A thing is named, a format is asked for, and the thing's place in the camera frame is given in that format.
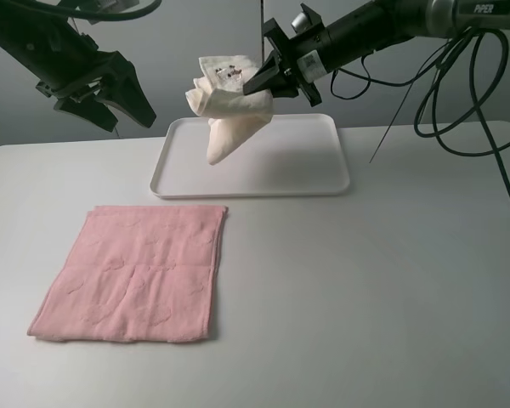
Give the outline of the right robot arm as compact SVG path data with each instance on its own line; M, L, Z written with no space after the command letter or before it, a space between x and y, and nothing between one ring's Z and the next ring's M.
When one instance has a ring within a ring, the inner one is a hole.
M510 31L510 1L370 1L330 25L308 5L301 9L292 22L294 37L274 19L263 24L273 50L244 84L245 95L304 94L318 105L315 81L375 51L414 37L453 38L471 27Z

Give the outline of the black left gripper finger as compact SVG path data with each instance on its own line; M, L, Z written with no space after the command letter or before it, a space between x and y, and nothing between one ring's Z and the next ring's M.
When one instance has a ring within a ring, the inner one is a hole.
M70 98L58 99L54 110L81 118L105 131L113 131L118 122L106 105L90 98L81 102Z
M156 113L145 97L136 70L129 67L117 76L105 76L104 103L137 122L142 127L151 127Z

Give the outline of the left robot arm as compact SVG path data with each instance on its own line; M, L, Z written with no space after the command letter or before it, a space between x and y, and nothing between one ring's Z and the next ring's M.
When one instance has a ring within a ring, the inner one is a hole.
M136 70L124 56L99 50L70 20L124 22L160 6L137 1L0 1L0 48L39 82L37 90L54 97L54 108L108 132L117 125L113 109L150 128L156 113L145 97Z

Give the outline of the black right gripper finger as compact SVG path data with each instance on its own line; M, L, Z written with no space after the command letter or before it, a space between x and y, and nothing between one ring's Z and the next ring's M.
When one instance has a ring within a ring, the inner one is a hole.
M272 51L261 68L243 85L243 94L251 95L264 90L277 91L281 86L280 56Z

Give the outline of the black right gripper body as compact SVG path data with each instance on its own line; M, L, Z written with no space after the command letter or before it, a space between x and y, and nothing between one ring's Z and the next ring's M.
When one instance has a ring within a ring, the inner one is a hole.
M292 99L302 93L311 106L319 105L319 90L304 78L298 66L300 56L294 49L292 39L274 18L263 24L263 36L273 47L262 66L264 88L268 89L275 99Z

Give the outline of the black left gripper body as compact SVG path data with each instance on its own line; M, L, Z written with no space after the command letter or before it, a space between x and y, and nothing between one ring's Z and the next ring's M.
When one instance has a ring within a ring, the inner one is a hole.
M104 103L104 77L117 76L126 71L133 64L126 60L119 52L104 53L98 52L95 66L90 67L87 73L81 74L78 78L69 80L61 87L52 86L44 80L40 80L36 89L47 98L58 99L70 98L81 102L86 98L94 99Z

